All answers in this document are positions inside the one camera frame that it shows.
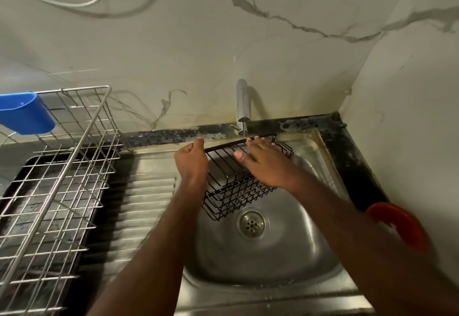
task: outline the black wire basket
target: black wire basket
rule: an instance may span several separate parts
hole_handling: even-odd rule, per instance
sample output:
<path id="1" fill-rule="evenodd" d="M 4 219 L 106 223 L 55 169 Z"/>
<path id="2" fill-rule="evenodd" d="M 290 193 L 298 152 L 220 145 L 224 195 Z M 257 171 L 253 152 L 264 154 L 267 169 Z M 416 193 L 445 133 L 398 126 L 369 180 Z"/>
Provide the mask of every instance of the black wire basket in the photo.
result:
<path id="1" fill-rule="evenodd" d="M 286 157 L 292 156 L 293 150 L 277 139 L 276 134 L 263 137 L 275 143 Z M 275 189 L 261 183 L 239 163 L 235 151 L 250 154 L 245 139 L 205 149 L 209 172 L 202 208 L 213 220 L 220 220 Z"/>

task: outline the blue plastic cup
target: blue plastic cup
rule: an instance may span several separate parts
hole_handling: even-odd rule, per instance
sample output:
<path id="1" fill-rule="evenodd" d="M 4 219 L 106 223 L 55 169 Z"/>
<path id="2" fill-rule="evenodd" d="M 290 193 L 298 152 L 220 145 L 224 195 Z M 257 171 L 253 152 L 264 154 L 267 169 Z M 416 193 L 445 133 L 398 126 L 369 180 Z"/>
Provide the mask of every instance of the blue plastic cup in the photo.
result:
<path id="1" fill-rule="evenodd" d="M 0 94 L 0 124 L 20 134 L 48 133 L 55 127 L 34 92 Z"/>

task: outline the red plastic object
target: red plastic object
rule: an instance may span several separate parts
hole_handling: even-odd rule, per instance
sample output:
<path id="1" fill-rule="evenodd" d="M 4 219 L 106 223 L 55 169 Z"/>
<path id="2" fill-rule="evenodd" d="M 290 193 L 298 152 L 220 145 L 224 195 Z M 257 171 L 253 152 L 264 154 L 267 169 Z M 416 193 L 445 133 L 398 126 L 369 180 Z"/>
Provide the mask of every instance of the red plastic object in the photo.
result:
<path id="1" fill-rule="evenodd" d="M 426 253 L 429 247 L 427 234 L 410 212 L 392 203 L 374 203 L 367 208 L 366 213 L 377 223 L 383 222 L 388 226 L 393 224 L 400 238 L 419 252 Z"/>

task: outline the chrome faucet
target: chrome faucet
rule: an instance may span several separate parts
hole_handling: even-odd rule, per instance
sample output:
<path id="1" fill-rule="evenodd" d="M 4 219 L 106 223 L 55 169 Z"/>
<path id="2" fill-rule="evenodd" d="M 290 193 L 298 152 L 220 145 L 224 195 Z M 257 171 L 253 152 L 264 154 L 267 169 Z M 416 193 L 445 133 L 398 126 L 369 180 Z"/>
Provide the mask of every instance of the chrome faucet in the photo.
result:
<path id="1" fill-rule="evenodd" d="M 237 101 L 237 126 L 233 126 L 238 131 L 239 136 L 247 135 L 247 122 L 250 121 L 250 104 L 249 92 L 247 90 L 247 81 L 239 79 L 236 83 L 236 101 Z"/>

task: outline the silver wire dish rack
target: silver wire dish rack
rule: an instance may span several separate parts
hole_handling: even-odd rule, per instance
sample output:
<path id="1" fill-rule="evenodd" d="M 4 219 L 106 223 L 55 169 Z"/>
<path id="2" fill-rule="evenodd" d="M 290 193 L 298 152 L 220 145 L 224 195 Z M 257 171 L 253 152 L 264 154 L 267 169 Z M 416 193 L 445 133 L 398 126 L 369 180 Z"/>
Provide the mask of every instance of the silver wire dish rack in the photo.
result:
<path id="1" fill-rule="evenodd" d="M 129 145 L 109 86 L 37 92 L 56 123 L 0 198 L 0 315 L 57 313 L 113 163 Z M 3 133 L 0 152 L 23 136 Z"/>
<path id="2" fill-rule="evenodd" d="M 292 148 L 276 136 L 270 134 L 262 137 L 274 143 L 290 158 L 293 155 Z M 209 172 L 202 208 L 213 220 L 220 220 L 275 189 L 257 180 L 234 157 L 235 151 L 250 154 L 246 139 L 206 148 L 204 151 L 209 160 Z"/>

